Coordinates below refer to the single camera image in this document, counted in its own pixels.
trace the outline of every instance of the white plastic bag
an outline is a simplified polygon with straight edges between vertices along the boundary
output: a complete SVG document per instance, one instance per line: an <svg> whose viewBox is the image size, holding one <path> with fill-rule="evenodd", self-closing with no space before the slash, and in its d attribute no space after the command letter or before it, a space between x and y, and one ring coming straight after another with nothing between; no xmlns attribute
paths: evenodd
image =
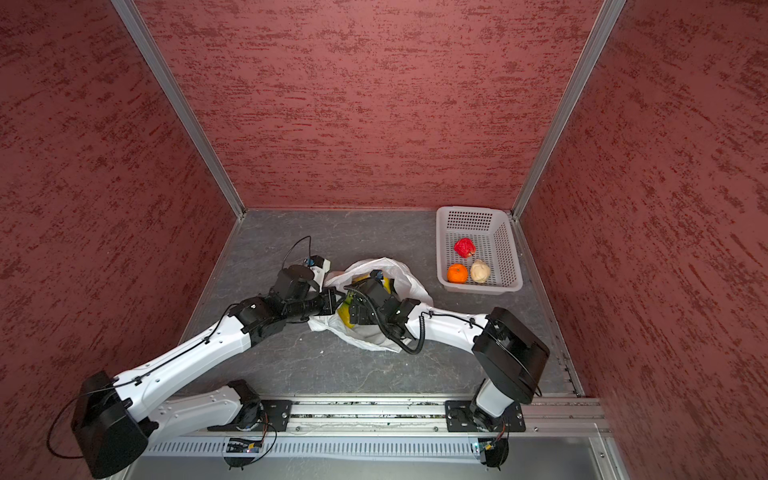
<svg viewBox="0 0 768 480"><path fill-rule="evenodd" d="M400 299L413 298L432 306L432 298L421 282L413 276L411 270L404 263L391 258L361 260L351 265L343 273L330 273L323 286L334 286L339 291L345 291L343 287L349 285L353 278L371 273L371 270L381 270L384 272L384 276L395 279L395 291ZM313 332L330 330L348 344L364 350L373 352L399 352L402 350L396 343L386 338L377 325L356 325L354 329L350 329L344 325L338 313L310 317L309 325Z"/></svg>

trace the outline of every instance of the red wall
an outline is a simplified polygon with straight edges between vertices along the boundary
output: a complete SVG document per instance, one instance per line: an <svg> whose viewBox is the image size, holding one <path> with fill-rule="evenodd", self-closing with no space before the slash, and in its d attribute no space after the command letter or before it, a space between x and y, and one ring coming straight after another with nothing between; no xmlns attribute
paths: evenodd
<svg viewBox="0 0 768 480"><path fill-rule="evenodd" d="M510 208L601 0L137 0L247 207Z"/></svg>
<svg viewBox="0 0 768 480"><path fill-rule="evenodd" d="M633 480L768 478L768 5L630 0L523 218Z"/></svg>
<svg viewBox="0 0 768 480"><path fill-rule="evenodd" d="M178 341L233 214L108 0L6 2L0 37L0 471L87 478L48 425Z"/></svg>

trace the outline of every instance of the red fruit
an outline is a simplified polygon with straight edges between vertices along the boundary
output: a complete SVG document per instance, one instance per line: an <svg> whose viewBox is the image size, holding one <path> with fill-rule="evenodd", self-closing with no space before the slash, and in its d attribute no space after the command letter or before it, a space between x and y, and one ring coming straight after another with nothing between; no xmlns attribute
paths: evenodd
<svg viewBox="0 0 768 480"><path fill-rule="evenodd" d="M477 251L475 249L475 244L472 243L472 240L469 238L462 238L456 242L456 245L453 246L453 250L456 250L456 253L458 253L461 258L469 258Z"/></svg>

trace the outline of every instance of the robotic arm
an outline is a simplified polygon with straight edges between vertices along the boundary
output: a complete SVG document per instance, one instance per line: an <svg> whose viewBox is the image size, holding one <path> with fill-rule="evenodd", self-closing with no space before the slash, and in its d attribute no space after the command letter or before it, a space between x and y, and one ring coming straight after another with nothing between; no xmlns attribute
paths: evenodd
<svg viewBox="0 0 768 480"><path fill-rule="evenodd" d="M113 475L147 447L212 425L250 431L261 422L262 406L243 380L215 392L168 399L215 365L279 333L287 322L333 314L344 296L352 324L379 325L408 353L417 354L426 340L473 353L488 375L470 405L478 430L495 431L513 401L532 401L549 349L509 311L468 315L400 300L394 289L384 288L379 270L340 293L321 287L329 270L329 261L319 256L283 268L266 296L230 306L193 339L114 378L101 371L86 379L71 429L91 474ZM406 339L416 340L416 347Z"/></svg>

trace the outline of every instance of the coiled black cable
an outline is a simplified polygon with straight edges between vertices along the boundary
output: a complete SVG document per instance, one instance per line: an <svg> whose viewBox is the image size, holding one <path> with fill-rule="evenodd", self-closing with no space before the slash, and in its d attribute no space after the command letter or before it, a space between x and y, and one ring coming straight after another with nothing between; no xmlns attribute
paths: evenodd
<svg viewBox="0 0 768 480"><path fill-rule="evenodd" d="M392 340L394 343L399 345L400 348L405 350L406 353L410 353L411 355L416 355L422 351L422 348L424 347L424 340L426 338L426 324L424 321L423 313L419 315L419 341L416 343L416 348L412 349L411 347L407 346L400 338L398 338L398 336L392 334L392 332L389 330L389 325L385 324L381 319L379 312L376 311L376 308L373 306L373 302L371 302L371 299L366 294L353 286L346 287L346 290L359 296L362 301L366 303L368 308L371 309L371 312L373 312L373 318L376 319L376 323L379 325L379 328L382 330L382 333L385 337Z"/></svg>

